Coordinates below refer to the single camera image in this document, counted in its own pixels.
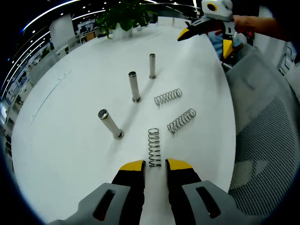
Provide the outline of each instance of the white table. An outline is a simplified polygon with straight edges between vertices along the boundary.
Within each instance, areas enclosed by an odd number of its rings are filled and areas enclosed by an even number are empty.
[[[228,191],[235,157],[230,90],[205,35],[177,42],[181,29],[152,25],[131,40],[96,38],[55,64],[37,83],[17,118],[15,175],[25,199],[45,221],[66,219],[81,199],[111,182],[125,163],[148,161],[149,128],[160,129],[161,168],[146,168],[141,224],[174,224],[164,160],[190,163],[202,180]],[[157,79],[149,79],[149,54]],[[133,103],[128,72],[136,71],[142,101]],[[154,97],[180,88],[157,107]],[[124,131],[113,139],[98,118],[107,109]],[[167,124],[189,108],[196,117],[176,135]]]

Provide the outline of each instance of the coil spring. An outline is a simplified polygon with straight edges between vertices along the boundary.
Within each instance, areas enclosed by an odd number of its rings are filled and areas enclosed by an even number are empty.
[[[172,91],[169,91],[165,94],[162,94],[160,96],[157,96],[154,98],[155,104],[160,106],[163,103],[169,102],[173,99],[176,99],[178,97],[182,96],[182,91],[180,89],[175,89]]]
[[[187,122],[193,119],[196,116],[196,111],[194,109],[187,110],[184,114],[174,120],[172,123],[167,125],[168,130],[175,134],[181,127],[183,127]]]
[[[149,166],[161,166],[159,129],[151,128],[148,130],[148,146],[149,146]]]

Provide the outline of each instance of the green leaves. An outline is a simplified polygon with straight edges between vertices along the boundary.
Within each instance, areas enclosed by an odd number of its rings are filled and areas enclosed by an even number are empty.
[[[101,32],[104,32],[109,38],[109,30],[116,29],[117,23],[124,31],[129,31],[137,24],[146,26],[149,21],[147,7],[139,4],[139,0],[122,0],[107,9],[96,22]]]

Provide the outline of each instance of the gray mesh chair back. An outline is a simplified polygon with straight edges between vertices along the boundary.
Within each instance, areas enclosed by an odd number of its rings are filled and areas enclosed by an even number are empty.
[[[299,168],[300,105],[286,79],[256,50],[226,77],[237,129],[229,194],[241,211],[268,216]]]

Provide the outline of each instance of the metal rod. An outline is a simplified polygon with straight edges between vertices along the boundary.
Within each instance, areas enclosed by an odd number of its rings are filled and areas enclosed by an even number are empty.
[[[138,103],[142,100],[142,98],[140,96],[139,87],[137,85],[136,72],[132,71],[128,75],[129,75],[132,96],[133,96],[132,101]]]
[[[108,114],[106,109],[100,110],[98,113],[98,117],[105,124],[105,126],[112,132],[114,139],[122,139],[124,133],[121,129],[117,127],[117,125],[112,120],[111,116]]]
[[[155,54],[150,54],[149,55],[149,59],[150,59],[150,79],[155,79],[156,78],[156,74],[155,74]]]

